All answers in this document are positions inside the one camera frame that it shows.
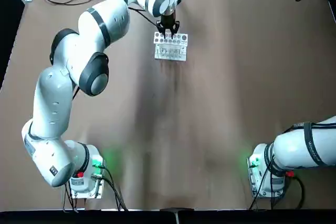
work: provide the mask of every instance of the brown table surface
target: brown table surface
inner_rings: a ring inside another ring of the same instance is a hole
[[[61,208],[60,189],[44,181],[20,134],[53,37],[77,29],[80,14],[100,1],[26,5],[0,93],[0,210]],[[336,113],[328,1],[183,0],[176,15],[189,34],[187,62],[155,60],[155,27],[131,12],[128,34],[106,50],[108,87],[94,98],[78,93],[64,140],[100,150],[128,208],[246,208],[245,158],[254,147],[293,123]],[[336,207],[334,169],[297,173],[305,208]],[[107,186],[103,196],[86,207],[114,208]],[[299,196],[293,183],[278,207],[294,207]]]

